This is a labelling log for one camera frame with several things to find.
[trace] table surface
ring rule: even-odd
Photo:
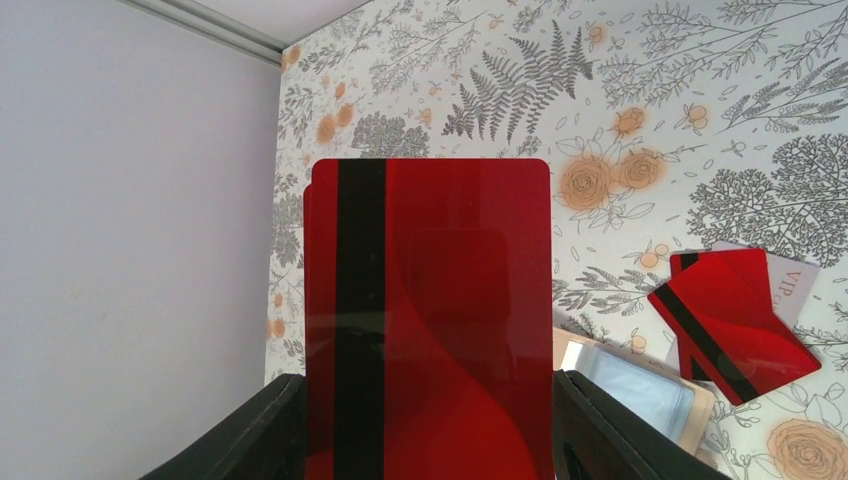
[[[645,295],[717,240],[822,267],[824,365],[702,448],[734,479],[848,477],[848,0],[375,0],[284,52],[266,377],[304,371],[302,192],[334,157],[551,167],[554,322],[662,360]]]

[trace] tablecloth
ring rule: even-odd
[[[734,479],[848,477],[848,0],[375,0],[283,56],[266,376],[304,371],[302,192],[334,157],[538,157],[554,321],[656,361],[645,295],[717,240],[822,267],[824,367],[739,407]]]

